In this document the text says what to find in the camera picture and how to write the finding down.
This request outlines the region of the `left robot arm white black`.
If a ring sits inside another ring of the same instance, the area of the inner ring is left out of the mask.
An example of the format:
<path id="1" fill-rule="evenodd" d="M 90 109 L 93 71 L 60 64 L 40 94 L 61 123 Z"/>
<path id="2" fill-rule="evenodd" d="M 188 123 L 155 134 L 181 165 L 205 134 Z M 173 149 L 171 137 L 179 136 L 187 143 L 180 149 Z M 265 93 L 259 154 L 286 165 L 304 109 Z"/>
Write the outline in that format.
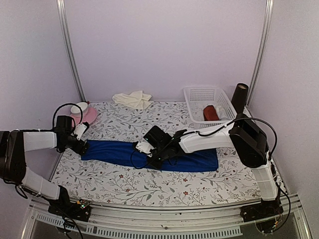
<path id="1" fill-rule="evenodd" d="M 51 207 L 63 216 L 70 216 L 87 206 L 71 202 L 67 190 L 51 183 L 33 172 L 26 163 L 25 154 L 30 151 L 71 149 L 83 156 L 89 143 L 82 139 L 89 128 L 88 122 L 75 123 L 70 116 L 59 116 L 52 129 L 16 129 L 0 133 L 0 177 L 7 184 L 26 190 L 36 197 L 46 199 Z"/>

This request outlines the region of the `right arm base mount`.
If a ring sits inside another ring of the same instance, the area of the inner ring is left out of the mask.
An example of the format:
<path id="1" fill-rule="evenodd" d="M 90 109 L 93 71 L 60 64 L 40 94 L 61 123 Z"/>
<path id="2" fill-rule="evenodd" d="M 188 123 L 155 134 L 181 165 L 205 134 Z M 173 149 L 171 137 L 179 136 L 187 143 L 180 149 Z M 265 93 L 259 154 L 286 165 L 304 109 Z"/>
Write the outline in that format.
<path id="1" fill-rule="evenodd" d="M 273 217 L 284 212 L 281 203 L 262 201 L 258 204 L 243 206 L 240 208 L 240 216 L 244 222 L 250 222 L 268 217 Z"/>

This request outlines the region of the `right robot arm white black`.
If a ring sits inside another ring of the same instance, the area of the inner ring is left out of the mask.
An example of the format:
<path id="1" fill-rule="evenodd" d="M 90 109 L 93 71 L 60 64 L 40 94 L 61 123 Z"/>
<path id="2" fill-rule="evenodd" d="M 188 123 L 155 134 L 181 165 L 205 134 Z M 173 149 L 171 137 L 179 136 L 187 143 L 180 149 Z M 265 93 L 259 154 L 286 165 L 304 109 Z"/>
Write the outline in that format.
<path id="1" fill-rule="evenodd" d="M 272 160 L 273 150 L 266 134 L 256 125 L 257 118 L 238 114 L 236 119 L 218 126 L 179 130 L 173 136 L 153 126 L 138 142 L 136 149 L 148 156 L 148 163 L 159 169 L 164 160 L 202 150 L 234 147 L 241 163 L 250 168 L 261 191 L 258 213 L 268 217 L 281 205 L 281 188 Z"/>

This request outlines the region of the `blue microfibre towel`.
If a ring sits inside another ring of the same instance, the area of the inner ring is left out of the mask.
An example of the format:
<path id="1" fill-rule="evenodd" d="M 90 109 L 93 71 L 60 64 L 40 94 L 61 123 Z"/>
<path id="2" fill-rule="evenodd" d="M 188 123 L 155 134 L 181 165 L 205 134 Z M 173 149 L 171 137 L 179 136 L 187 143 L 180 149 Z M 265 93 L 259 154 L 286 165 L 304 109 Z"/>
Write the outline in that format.
<path id="1" fill-rule="evenodd" d="M 153 169 L 146 165 L 148 156 L 133 150 L 132 142 L 88 140 L 89 148 L 81 156 L 82 161 L 97 160 L 136 168 Z M 219 168 L 216 149 L 202 150 L 177 156 L 163 162 L 159 170 L 176 172 L 209 172 Z"/>

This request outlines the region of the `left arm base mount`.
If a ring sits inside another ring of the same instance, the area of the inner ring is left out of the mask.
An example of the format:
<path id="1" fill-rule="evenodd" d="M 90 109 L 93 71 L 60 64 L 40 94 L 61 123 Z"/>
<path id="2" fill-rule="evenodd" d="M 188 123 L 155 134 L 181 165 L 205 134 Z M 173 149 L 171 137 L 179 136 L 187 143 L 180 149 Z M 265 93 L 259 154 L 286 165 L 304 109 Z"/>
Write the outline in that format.
<path id="1" fill-rule="evenodd" d="M 60 202 L 58 200 L 48 200 L 48 212 L 61 217 L 88 222 L 91 215 L 91 206 L 85 206 L 72 202 Z"/>

